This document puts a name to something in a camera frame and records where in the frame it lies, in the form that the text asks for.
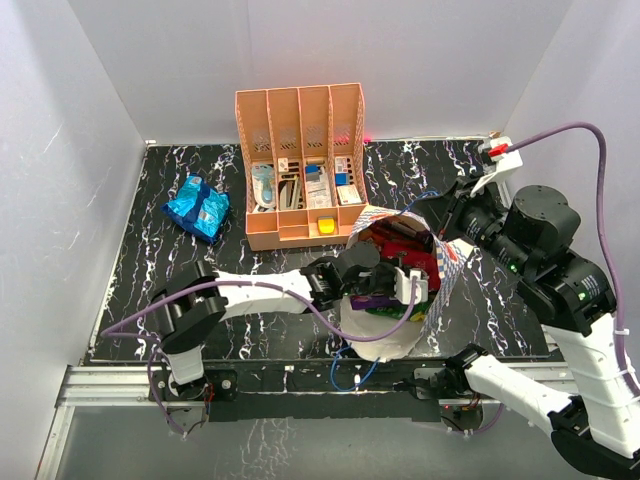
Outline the blue checkered paper bag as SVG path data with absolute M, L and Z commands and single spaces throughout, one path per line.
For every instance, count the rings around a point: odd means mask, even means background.
M 430 307 L 423 322 L 408 321 L 412 308 L 417 304 L 400 303 L 406 307 L 406 311 L 400 320 L 396 320 L 369 314 L 367 309 L 353 310 L 350 296 L 345 295 L 339 303 L 339 330 L 345 334 L 344 346 L 334 357 L 335 360 L 352 354 L 378 367 L 393 360 L 415 356 L 418 347 L 427 341 L 430 330 L 441 318 L 472 251 L 462 240 L 438 239 L 426 221 L 416 213 L 371 205 L 364 207 L 355 218 L 345 251 L 365 253 L 367 259 L 375 263 L 373 267 L 381 262 L 389 262 L 401 269 L 414 269 L 403 266 L 399 259 L 383 258 L 381 250 L 386 242 L 432 254 L 437 260 L 441 287 L 436 292 L 429 291 L 426 303 Z

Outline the purple Fox's candy bag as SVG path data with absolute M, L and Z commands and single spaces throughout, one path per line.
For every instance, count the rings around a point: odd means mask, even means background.
M 353 310 L 377 309 L 400 305 L 397 299 L 384 295 L 354 295 L 349 297 L 349 301 Z

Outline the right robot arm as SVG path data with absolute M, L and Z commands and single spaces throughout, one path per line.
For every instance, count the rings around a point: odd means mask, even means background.
M 445 360 L 432 383 L 466 397 L 484 394 L 542 430 L 581 473 L 605 479 L 639 475 L 639 396 L 618 364 L 616 294 L 603 270 L 573 252 L 580 216 L 559 191 L 521 188 L 503 206 L 490 186 L 461 177 L 414 211 L 442 241 L 463 239 L 517 277 L 517 294 L 558 345 L 577 387 L 556 391 L 469 344 Z

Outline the pink red snack packet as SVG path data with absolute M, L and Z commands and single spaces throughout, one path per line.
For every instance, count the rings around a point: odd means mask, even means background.
M 437 260 L 425 250 L 386 242 L 382 247 L 381 256 L 385 259 L 399 259 L 403 266 L 424 271 L 428 277 L 429 291 L 436 292 L 440 289 L 441 280 Z

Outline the blue snack packet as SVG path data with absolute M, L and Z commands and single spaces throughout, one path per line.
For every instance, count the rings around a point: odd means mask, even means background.
M 161 211 L 185 232 L 214 245 L 231 209 L 230 195 L 212 189 L 199 175 L 189 175 Z

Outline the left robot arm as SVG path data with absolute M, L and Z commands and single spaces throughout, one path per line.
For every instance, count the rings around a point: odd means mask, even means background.
M 277 274 L 231 274 L 196 262 L 152 297 L 160 350 L 170 369 L 166 387 L 180 399 L 204 393 L 208 381 L 201 349 L 218 323 L 273 312 L 320 313 L 349 295 L 392 296 L 400 266 L 366 242 Z

